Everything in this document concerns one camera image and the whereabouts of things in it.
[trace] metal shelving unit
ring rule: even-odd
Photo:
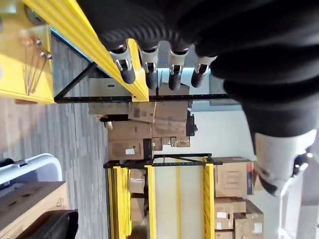
[[[201,158],[201,160],[189,159],[190,157]],[[156,159],[163,158],[163,162],[155,162]],[[165,158],[173,158],[180,162],[165,162]],[[128,191],[128,177],[133,168],[145,168],[148,172],[149,183],[149,224],[150,238],[157,238],[156,225],[156,195],[155,195],[155,168],[156,167],[177,167],[180,166],[203,166],[203,232],[204,239],[215,238],[214,227],[214,164],[222,162],[214,161],[210,153],[194,154],[164,154],[155,155],[149,161],[109,161],[104,164],[108,174],[107,193],[109,207],[109,228],[111,228],[110,238],[125,239],[132,231],[130,221],[130,194]]]

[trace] silver pin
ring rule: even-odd
[[[43,69],[44,69],[44,66],[45,66],[45,64],[46,64],[46,62],[48,61],[48,60],[51,60],[53,57],[52,57],[52,54],[50,53],[50,52],[43,52],[44,54],[43,55],[41,55],[41,57],[44,57],[44,61],[43,61],[43,64],[42,64],[42,66],[41,66],[41,70],[40,70],[40,72],[39,72],[39,74],[38,74],[38,77],[37,77],[37,79],[36,79],[36,81],[35,81],[35,84],[34,84],[34,87],[32,88],[32,93],[34,93],[35,92],[35,90],[36,90],[36,88],[37,88],[37,86],[38,86],[38,84],[39,84],[39,81],[40,81],[40,77],[41,77],[41,74],[42,74],[42,71],[43,71]]]
[[[33,59],[34,59],[36,53],[38,52],[37,51],[38,48],[42,45],[42,42],[41,42],[41,40],[39,38],[31,38],[31,40],[32,40],[33,50],[32,50],[32,55],[31,55],[31,63],[30,63],[29,74],[27,76],[27,92],[26,92],[27,95],[30,95],[30,89],[32,88],[32,85],[33,85],[35,72],[36,72],[37,64],[38,64],[38,60],[39,60],[39,58],[37,57],[36,65],[34,66],[33,65]]]
[[[24,65],[24,84],[25,84],[25,93],[27,94],[28,92],[28,51],[30,50],[30,48],[32,47],[32,39],[30,37],[24,37],[22,38],[22,44],[24,46],[24,60],[25,60],[25,65]]]

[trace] stacked cardboard boxes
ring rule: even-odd
[[[144,186],[146,171],[131,169],[129,192],[131,193],[131,221],[139,223],[144,219]]]
[[[241,157],[214,158],[217,239],[262,239],[264,214],[243,199],[254,194],[254,163]]]
[[[162,95],[172,94],[166,84],[159,91]],[[181,86],[177,94],[188,95],[189,87]],[[186,136],[187,108],[188,101],[141,102],[104,104],[99,111],[91,112],[104,117],[127,114],[128,121],[115,121],[108,127],[109,160],[148,160],[168,143],[190,147],[190,138]]]

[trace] white label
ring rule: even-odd
[[[132,183],[143,183],[143,179],[140,178],[131,178]]]
[[[132,155],[132,154],[135,154],[135,151],[133,148],[127,148],[127,149],[125,149],[125,154]]]
[[[260,234],[263,233],[263,224],[262,223],[255,223],[255,229],[253,234]]]
[[[217,218],[227,218],[227,213],[218,212],[217,213]]]
[[[221,223],[217,223],[217,224],[216,224],[216,229],[217,229],[217,230],[221,230]]]

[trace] warehouse rack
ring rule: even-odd
[[[205,166],[206,164],[220,165],[221,161],[216,161],[212,157],[211,153],[187,153],[187,154],[159,154],[154,155],[152,160],[112,160],[103,165],[104,168],[144,168],[145,166],[152,167],[167,167],[167,166]],[[189,159],[186,157],[201,157],[205,160],[199,161],[195,159]],[[163,162],[154,162],[157,158],[163,158]],[[174,158],[182,162],[165,162],[165,158]]]
[[[189,159],[190,157],[197,157],[200,158],[200,160]],[[154,160],[158,158],[163,158],[164,162],[154,162]],[[173,158],[186,162],[165,162],[165,158]],[[126,239],[132,231],[132,222],[130,221],[130,193],[128,192],[128,178],[131,169],[145,168],[147,170],[150,238],[156,239],[155,168],[177,166],[177,177],[179,178],[179,166],[203,166],[203,238],[214,239],[214,164],[222,164],[222,162],[214,161],[210,153],[163,154],[155,155],[153,160],[149,161],[109,161],[104,164],[108,188],[108,224],[109,228],[111,228],[111,230],[109,230],[109,238]],[[180,180],[177,183],[177,190],[180,191]]]
[[[73,51],[77,50],[68,44]],[[135,101],[135,98],[130,96],[77,96],[77,97],[65,97],[65,95],[70,92],[77,84],[81,82],[86,76],[92,73],[94,70],[101,70],[95,62],[89,62],[88,66],[75,77],[64,89],[62,89],[55,97],[56,103],[66,104],[66,103],[111,103],[111,102],[125,102],[130,103]],[[171,95],[171,96],[160,96],[159,88],[156,89],[155,96],[149,96],[149,102],[158,101],[207,101],[207,100],[225,100],[230,99],[227,94],[199,94],[199,95]]]

